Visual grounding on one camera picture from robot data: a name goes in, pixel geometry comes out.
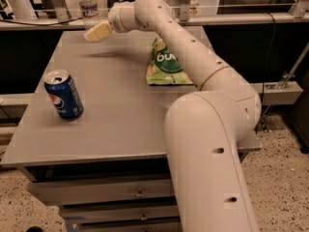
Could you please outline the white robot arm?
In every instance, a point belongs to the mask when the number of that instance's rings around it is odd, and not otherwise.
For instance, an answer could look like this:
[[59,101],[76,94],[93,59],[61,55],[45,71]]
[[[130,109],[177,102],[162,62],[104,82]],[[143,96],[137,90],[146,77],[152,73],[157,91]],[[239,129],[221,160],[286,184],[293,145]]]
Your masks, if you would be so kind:
[[156,32],[197,87],[172,103],[164,122],[183,232],[259,232],[237,148],[258,124],[259,94],[181,27],[163,0],[117,3],[85,38],[131,30]]

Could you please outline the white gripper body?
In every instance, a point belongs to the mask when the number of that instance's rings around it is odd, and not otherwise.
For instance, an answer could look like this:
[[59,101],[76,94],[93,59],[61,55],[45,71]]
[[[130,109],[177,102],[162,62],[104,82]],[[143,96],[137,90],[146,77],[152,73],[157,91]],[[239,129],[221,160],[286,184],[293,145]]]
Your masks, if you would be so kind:
[[143,30],[143,24],[135,15],[134,3],[115,3],[108,13],[108,21],[117,33],[126,33],[132,30]]

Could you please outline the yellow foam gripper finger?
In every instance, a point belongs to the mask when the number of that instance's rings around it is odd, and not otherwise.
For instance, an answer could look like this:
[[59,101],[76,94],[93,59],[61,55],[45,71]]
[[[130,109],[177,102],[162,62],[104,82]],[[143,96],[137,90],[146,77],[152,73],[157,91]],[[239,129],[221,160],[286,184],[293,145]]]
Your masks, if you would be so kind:
[[112,28],[108,22],[102,21],[87,30],[84,34],[84,39],[88,42],[99,42],[103,38],[110,36]]

